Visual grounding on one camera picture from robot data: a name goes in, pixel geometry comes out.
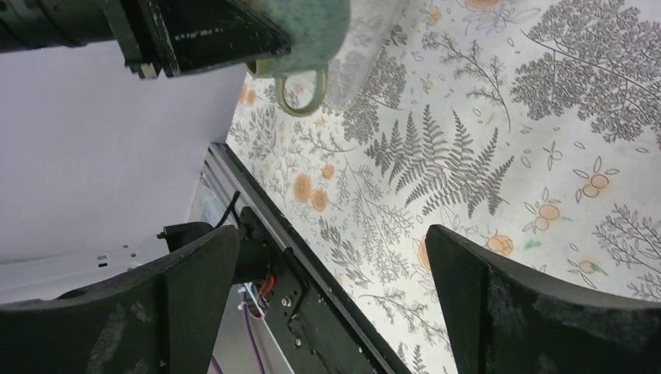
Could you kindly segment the green ceramic mug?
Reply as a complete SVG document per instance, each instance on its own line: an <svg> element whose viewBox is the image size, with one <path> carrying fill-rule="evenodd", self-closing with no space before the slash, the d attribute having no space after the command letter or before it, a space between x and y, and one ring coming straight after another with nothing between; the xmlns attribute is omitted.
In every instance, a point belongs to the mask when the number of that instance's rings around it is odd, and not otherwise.
<svg viewBox="0 0 661 374"><path fill-rule="evenodd" d="M248 1L247 5L279 26L290 37L286 55L246 63L255 78L273 78L276 100L282 110L295 117L311 115L323 103L327 90L328 65L344 43L351 21L349 0ZM314 72L316 81L309 103L290 106L285 98L287 78Z"/></svg>

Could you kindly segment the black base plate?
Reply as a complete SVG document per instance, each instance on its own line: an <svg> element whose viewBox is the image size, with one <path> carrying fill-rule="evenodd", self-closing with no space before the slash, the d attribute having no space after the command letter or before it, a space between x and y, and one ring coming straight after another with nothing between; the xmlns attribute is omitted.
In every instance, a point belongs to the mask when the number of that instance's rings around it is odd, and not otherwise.
<svg viewBox="0 0 661 374"><path fill-rule="evenodd" d="M228 145L209 145L203 171L275 251L265 323L294 373L408 372Z"/></svg>

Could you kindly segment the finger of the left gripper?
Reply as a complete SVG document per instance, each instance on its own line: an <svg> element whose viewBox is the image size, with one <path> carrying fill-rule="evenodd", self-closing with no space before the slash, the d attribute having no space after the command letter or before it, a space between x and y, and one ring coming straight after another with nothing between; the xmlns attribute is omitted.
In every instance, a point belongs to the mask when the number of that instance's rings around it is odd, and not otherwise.
<svg viewBox="0 0 661 374"><path fill-rule="evenodd" d="M146 0L140 10L171 78L291 52L287 32L244 1Z"/></svg>

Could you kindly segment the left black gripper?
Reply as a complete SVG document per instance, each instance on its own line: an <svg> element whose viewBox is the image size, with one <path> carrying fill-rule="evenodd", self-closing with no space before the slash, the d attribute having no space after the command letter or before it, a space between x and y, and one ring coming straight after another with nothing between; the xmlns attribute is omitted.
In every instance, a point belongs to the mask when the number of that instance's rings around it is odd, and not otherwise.
<svg viewBox="0 0 661 374"><path fill-rule="evenodd" d="M2 1L1 53L116 41L125 67L156 79L161 64L146 14L141 1Z"/></svg>

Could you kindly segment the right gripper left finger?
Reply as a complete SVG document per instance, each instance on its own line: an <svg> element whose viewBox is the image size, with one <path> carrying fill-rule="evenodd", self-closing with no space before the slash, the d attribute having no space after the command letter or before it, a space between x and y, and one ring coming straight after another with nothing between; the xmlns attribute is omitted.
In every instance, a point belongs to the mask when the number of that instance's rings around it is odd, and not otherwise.
<svg viewBox="0 0 661 374"><path fill-rule="evenodd" d="M1 307L4 373L205 373L239 232L218 228L159 259L52 300Z"/></svg>

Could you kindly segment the floral tablecloth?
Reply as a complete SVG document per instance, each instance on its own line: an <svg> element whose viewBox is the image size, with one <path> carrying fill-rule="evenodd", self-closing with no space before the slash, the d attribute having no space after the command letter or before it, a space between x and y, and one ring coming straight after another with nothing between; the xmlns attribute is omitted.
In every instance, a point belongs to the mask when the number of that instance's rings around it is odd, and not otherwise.
<svg viewBox="0 0 661 374"><path fill-rule="evenodd" d="M249 77L228 145L404 363L456 370L425 235L660 300L660 4L407 1L347 111Z"/></svg>

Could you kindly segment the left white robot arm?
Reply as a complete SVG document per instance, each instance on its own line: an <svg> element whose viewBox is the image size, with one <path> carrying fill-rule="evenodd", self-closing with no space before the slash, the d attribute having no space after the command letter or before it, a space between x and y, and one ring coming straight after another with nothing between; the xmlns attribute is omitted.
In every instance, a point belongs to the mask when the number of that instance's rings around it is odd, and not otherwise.
<svg viewBox="0 0 661 374"><path fill-rule="evenodd" d="M241 1L2 2L2 302L163 256L159 226L206 207L235 67L289 50Z"/></svg>

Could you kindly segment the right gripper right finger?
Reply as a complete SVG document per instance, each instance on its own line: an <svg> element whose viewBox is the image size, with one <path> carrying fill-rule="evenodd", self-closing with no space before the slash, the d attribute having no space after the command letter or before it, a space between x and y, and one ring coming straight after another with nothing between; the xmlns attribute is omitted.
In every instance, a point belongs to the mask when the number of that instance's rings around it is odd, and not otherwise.
<svg viewBox="0 0 661 374"><path fill-rule="evenodd" d="M552 277L439 224L426 251L459 373L659 372L659 304Z"/></svg>

